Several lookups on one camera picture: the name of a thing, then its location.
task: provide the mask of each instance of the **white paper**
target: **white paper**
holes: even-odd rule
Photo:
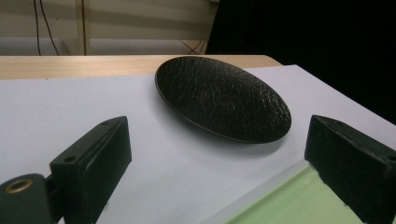
[[[305,165],[314,114],[396,148],[395,125],[299,66],[247,71],[290,109],[290,131],[276,142],[237,143],[189,124],[163,101],[153,74],[0,81],[0,183],[48,176],[50,162],[83,134],[127,116],[133,161],[98,223],[219,223]]]

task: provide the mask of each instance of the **textured black plate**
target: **textured black plate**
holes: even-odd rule
[[[218,135],[247,143],[268,143],[290,129],[283,99],[245,70],[214,59],[179,57],[155,76],[161,97],[179,115]]]

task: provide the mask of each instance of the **brass screw hole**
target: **brass screw hole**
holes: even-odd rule
[[[28,189],[32,184],[33,179],[20,179],[6,186],[5,192],[9,194],[18,193]]]

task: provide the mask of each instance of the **wooden tabletop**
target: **wooden tabletop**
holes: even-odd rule
[[[167,60],[183,55],[0,56],[0,79],[94,77],[155,73]],[[241,68],[281,66],[265,55],[203,55]]]

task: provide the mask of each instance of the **wire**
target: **wire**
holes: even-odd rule
[[[37,34],[37,49],[38,49],[38,55],[41,56],[41,50],[40,50],[40,39],[38,36],[38,17],[37,17],[37,8],[35,7],[35,32]]]
[[[182,43],[184,46],[186,46],[188,49],[192,50],[192,48],[190,48],[190,46],[188,46],[186,43],[184,43],[182,40],[178,40],[180,41],[180,43]]]
[[[199,55],[201,55],[201,52],[202,52],[202,49],[204,48],[205,43],[206,43],[206,41],[204,41],[204,43],[202,44],[201,48],[199,49],[199,53],[198,53]]]
[[[192,50],[189,52],[189,54],[191,54],[191,53],[193,53],[193,52],[194,52],[195,54],[197,54],[197,52],[195,52],[195,50],[198,49],[198,47],[201,45],[201,43],[202,43],[202,40],[198,43],[197,46],[195,46],[194,49],[192,49]]]
[[[55,43],[53,43],[52,34],[50,33],[50,26],[49,26],[49,23],[48,23],[48,21],[47,21],[46,14],[44,13],[43,2],[42,2],[41,0],[40,0],[40,6],[41,6],[41,12],[43,13],[44,20],[46,21],[46,24],[47,24],[47,29],[48,29],[48,31],[49,31],[49,38],[50,38],[50,41],[52,42],[52,46],[55,48],[56,54],[59,56],[59,52],[58,52],[58,50],[56,49]]]

